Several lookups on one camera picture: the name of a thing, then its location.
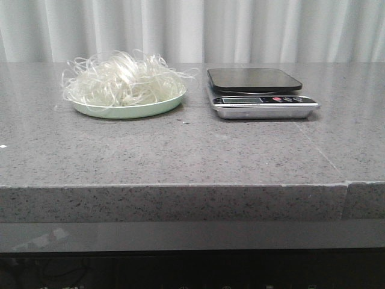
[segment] gray granite countertop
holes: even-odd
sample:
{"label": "gray granite countertop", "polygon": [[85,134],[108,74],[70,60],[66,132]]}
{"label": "gray granite countertop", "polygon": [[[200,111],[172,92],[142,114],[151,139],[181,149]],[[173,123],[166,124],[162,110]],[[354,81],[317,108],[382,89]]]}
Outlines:
{"label": "gray granite countertop", "polygon": [[[0,64],[0,222],[385,217],[385,63],[198,67],[176,109],[105,120],[62,100],[65,64]],[[209,67],[276,67],[321,104],[304,120],[224,120]]]}

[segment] green plate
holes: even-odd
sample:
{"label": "green plate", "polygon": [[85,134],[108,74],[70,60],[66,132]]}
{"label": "green plate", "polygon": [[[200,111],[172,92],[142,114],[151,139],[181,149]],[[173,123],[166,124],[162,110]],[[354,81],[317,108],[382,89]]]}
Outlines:
{"label": "green plate", "polygon": [[177,107],[182,102],[183,94],[176,98],[154,104],[132,105],[127,107],[100,107],[72,102],[73,107],[80,113],[103,119],[137,119],[165,113]]}

